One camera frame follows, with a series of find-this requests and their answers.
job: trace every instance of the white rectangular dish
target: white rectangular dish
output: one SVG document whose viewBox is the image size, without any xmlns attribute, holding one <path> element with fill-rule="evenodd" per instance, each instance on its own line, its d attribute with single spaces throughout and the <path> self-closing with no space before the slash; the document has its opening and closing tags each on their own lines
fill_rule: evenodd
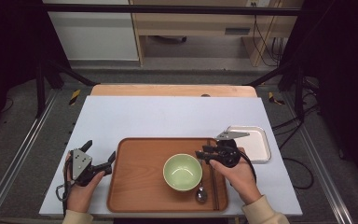
<svg viewBox="0 0 358 224">
<path fill-rule="evenodd" d="M 265 163 L 271 159 L 269 141 L 266 133 L 260 127 L 255 126 L 229 126 L 228 131 L 238 133 L 248 133 L 250 135 L 234 139 L 237 147 L 243 147 L 246 155 L 252 163 Z"/>
</svg>

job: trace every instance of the human hand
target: human hand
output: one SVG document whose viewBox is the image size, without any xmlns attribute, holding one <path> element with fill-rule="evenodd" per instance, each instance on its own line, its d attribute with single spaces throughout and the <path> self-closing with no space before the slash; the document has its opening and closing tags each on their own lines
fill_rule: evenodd
<svg viewBox="0 0 358 224">
<path fill-rule="evenodd" d="M 67 176 L 68 179 L 72 179 L 69 171 L 67 171 Z M 98 173 L 85 187 L 74 184 L 69 192 L 66 208 L 78 213 L 87 213 L 89 211 L 92 194 L 94 193 L 94 190 L 97 188 L 100 181 L 103 179 L 103 176 L 104 171 Z"/>
<path fill-rule="evenodd" d="M 219 161 L 210 160 L 209 163 L 227 178 L 246 204 L 254 203 L 261 198 L 262 195 L 255 183 L 252 169 L 244 158 L 241 158 L 240 162 L 232 168 L 226 167 Z"/>
</svg>

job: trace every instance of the spoon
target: spoon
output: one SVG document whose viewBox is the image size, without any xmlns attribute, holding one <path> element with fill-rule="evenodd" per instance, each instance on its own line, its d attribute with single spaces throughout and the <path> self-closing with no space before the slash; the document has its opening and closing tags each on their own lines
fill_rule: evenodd
<svg viewBox="0 0 358 224">
<path fill-rule="evenodd" d="M 206 193 L 206 190 L 202 186 L 202 178 L 200 181 L 200 188 L 196 192 L 196 200 L 200 203 L 205 203 L 206 199 L 208 198 L 208 194 Z"/>
</svg>

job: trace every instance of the aluminum rail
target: aluminum rail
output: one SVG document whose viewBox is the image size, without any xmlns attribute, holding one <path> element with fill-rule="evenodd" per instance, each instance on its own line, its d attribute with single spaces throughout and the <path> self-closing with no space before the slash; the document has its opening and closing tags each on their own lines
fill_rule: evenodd
<svg viewBox="0 0 358 224">
<path fill-rule="evenodd" d="M 104 13 L 171 13 L 257 16 L 306 16 L 321 13 L 317 10 L 283 7 L 204 7 L 161 5 L 92 5 L 92 4 L 23 4 L 25 9 L 44 9 L 53 12 Z"/>
<path fill-rule="evenodd" d="M 31 150 L 32 145 L 34 144 L 36 137 L 42 129 L 42 126 L 45 123 L 46 118 L 48 117 L 48 113 L 50 112 L 55 102 L 58 92 L 58 90 L 52 90 L 50 92 L 49 98 L 46 102 L 45 111 L 38 119 L 34 121 L 33 126 L 31 127 L 30 131 L 22 142 L 12 163 L 7 168 L 7 171 L 0 182 L 0 206 L 6 198 L 11 186 L 13 185 L 14 180 L 16 179 L 17 174 L 20 172 L 20 169 L 24 164 L 27 155 Z"/>
<path fill-rule="evenodd" d="M 282 98 L 285 102 L 288 103 L 288 107 L 292 115 L 295 117 L 296 112 L 293 109 L 294 108 L 293 97 L 290 96 L 289 93 L 283 92 Z M 330 202 L 330 206 L 334 212 L 334 215 L 336 216 L 337 222 L 339 224 L 352 224 L 353 220 L 351 218 L 351 214 L 349 213 L 347 206 L 342 200 L 341 195 L 339 194 L 336 184 L 334 183 L 331 175 L 327 171 L 327 168 L 324 166 L 324 163 L 310 138 L 310 135 L 307 131 L 307 128 L 305 127 L 305 124 L 303 124 L 300 127 L 299 132 L 307 147 L 306 151 L 310 158 L 310 162 L 312 163 L 312 166 L 315 169 L 316 175 L 319 177 L 321 186 L 324 189 L 324 194 L 328 202 Z"/>
</svg>

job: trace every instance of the green bowl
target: green bowl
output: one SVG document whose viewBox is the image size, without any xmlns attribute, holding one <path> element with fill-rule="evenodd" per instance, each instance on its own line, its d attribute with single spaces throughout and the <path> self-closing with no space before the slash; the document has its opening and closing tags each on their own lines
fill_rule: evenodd
<svg viewBox="0 0 358 224">
<path fill-rule="evenodd" d="M 188 154 L 176 154 L 165 162 L 163 175 L 171 188 L 188 191 L 201 181 L 202 168 L 196 158 Z"/>
</svg>

